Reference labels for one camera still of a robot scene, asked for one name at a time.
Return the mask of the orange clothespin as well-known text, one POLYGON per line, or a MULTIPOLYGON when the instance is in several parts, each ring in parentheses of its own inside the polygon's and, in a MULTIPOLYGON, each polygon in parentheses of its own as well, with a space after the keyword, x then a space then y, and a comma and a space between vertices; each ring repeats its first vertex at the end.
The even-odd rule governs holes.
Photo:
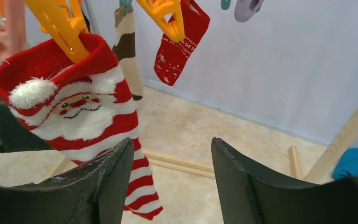
POLYGON ((25 0, 24 3, 40 23, 42 32, 48 33, 67 57, 74 63, 90 54, 79 39, 88 33, 81 9, 81 0, 25 0))

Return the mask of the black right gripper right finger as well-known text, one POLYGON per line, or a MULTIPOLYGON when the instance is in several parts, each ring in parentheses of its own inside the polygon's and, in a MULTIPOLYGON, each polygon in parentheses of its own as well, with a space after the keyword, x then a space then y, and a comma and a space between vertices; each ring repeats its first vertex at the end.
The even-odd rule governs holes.
POLYGON ((211 151, 226 224, 358 224, 358 176, 319 185, 274 171, 221 138, 211 151))

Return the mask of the red white striped sock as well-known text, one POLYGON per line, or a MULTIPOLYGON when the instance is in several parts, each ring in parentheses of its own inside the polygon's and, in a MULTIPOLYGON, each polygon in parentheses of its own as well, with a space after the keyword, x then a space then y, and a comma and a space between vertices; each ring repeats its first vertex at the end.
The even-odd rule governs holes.
POLYGON ((147 220, 162 210, 139 141, 138 114, 118 58, 99 35, 79 35, 89 55, 71 61, 54 40, 0 65, 0 99, 28 131, 75 164, 122 140, 134 143, 124 209, 147 220))

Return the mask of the red snowflake sock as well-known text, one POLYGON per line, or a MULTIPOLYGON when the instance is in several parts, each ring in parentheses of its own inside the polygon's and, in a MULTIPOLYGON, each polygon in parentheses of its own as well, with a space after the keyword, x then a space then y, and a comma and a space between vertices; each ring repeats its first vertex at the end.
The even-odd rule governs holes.
POLYGON ((181 7, 185 38, 180 42, 173 42, 164 34, 154 63, 157 77, 168 86, 176 83, 210 23, 210 17, 196 1, 184 0, 181 7))

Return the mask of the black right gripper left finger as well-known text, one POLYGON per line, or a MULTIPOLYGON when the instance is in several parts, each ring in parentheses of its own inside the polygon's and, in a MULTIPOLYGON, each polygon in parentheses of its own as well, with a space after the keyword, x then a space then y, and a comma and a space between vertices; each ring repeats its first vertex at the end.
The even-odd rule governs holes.
POLYGON ((0 224, 118 224, 134 157, 125 139, 39 184, 0 186, 0 224))

